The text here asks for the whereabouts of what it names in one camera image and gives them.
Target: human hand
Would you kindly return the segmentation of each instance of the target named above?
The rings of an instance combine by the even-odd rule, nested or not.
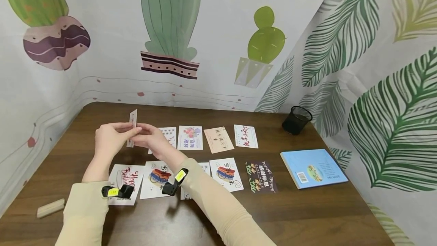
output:
[[[112,161],[124,143],[142,130],[132,128],[132,123],[107,123],[96,130],[95,157],[104,157]]]
[[[164,160],[165,154],[175,149],[159,128],[147,123],[137,123],[137,126],[143,130],[139,135],[132,137],[134,145],[149,148],[157,159]]]

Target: card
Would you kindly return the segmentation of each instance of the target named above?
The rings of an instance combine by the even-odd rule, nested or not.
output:
[[[199,162],[199,165],[202,167],[203,171],[211,176],[211,170],[209,169],[209,162]],[[193,198],[190,194],[181,188],[181,200],[192,200]]]
[[[204,133],[212,154],[234,149],[225,127],[205,129]]]
[[[266,162],[247,162],[246,171],[250,190],[253,193],[258,192],[277,192],[276,182],[273,179],[273,173]]]
[[[174,183],[174,175],[163,161],[146,162],[139,199],[169,197],[162,193],[166,182]]]
[[[116,164],[109,175],[110,185],[120,189],[123,185],[134,186],[134,192],[130,199],[110,197],[108,205],[132,206],[135,204],[141,181],[143,180],[144,166],[130,166]]]
[[[234,125],[235,145],[240,147],[258,148],[255,128],[246,125]]]
[[[136,127],[136,115],[137,115],[137,111],[138,111],[138,109],[136,109],[136,110],[130,112],[130,117],[129,117],[129,122],[133,123],[134,128]],[[127,146],[127,147],[134,147],[134,142],[133,142],[132,140],[129,139],[129,140],[127,141],[126,146]]]
[[[203,150],[202,127],[179,125],[179,150]]]
[[[212,178],[228,191],[244,189],[234,158],[212,160],[209,161],[209,164]]]
[[[176,127],[159,128],[159,130],[161,130],[161,132],[164,134],[170,145],[176,148]]]

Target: yellow label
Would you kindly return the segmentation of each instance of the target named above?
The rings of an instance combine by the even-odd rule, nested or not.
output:
[[[118,195],[118,188],[112,188],[108,191],[108,197],[115,197]]]
[[[181,180],[186,176],[185,172],[183,170],[179,171],[179,173],[174,177],[178,182],[181,182]]]

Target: book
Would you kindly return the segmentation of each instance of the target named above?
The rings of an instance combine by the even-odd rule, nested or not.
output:
[[[298,189],[348,181],[325,149],[285,151],[281,157]]]

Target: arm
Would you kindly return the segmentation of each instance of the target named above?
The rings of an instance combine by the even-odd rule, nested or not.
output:
[[[109,166],[115,154],[127,139],[141,131],[141,128],[131,128],[131,123],[111,123],[96,130],[94,158],[83,175],[82,183],[75,183],[71,188],[64,209],[64,226],[55,246],[102,244],[108,198],[102,196],[101,189],[110,185]]]
[[[274,246],[275,244],[248,214],[239,201],[218,182],[205,174],[201,166],[181,151],[173,148],[161,131],[153,126],[138,123],[146,136],[135,136],[137,146],[150,148],[153,155],[167,163],[173,173],[188,169],[182,187],[193,197],[214,225],[227,246]]]
[[[110,161],[94,157],[82,183],[73,184],[64,209],[64,226],[55,246],[100,246],[103,224],[108,212],[108,198],[101,189],[110,185]]]
[[[182,154],[176,149],[173,152]],[[184,157],[185,159],[177,168],[170,168],[173,173],[178,173],[181,168],[188,169],[189,173],[185,177],[182,187],[193,197],[193,200],[214,225],[225,245],[275,245],[227,189],[205,174],[202,167],[194,159],[188,159],[185,155]]]

